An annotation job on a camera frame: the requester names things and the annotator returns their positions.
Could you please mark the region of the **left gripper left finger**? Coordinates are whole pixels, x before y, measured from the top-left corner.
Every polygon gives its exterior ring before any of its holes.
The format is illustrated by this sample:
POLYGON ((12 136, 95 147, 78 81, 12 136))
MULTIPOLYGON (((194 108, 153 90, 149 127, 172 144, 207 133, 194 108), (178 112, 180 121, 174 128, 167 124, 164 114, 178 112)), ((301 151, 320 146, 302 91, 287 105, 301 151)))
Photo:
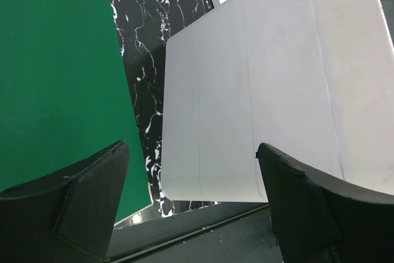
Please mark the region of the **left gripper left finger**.
POLYGON ((130 160, 125 141, 1 192, 1 262, 108 262, 130 160))

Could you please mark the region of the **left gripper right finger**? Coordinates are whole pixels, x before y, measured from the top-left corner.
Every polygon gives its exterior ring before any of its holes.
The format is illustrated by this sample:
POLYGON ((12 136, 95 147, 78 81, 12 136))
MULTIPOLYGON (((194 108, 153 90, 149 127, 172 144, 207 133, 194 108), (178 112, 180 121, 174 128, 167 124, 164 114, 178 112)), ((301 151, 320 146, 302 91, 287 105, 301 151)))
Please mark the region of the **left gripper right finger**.
POLYGON ((259 145, 271 221, 284 262, 393 262, 393 196, 259 145))

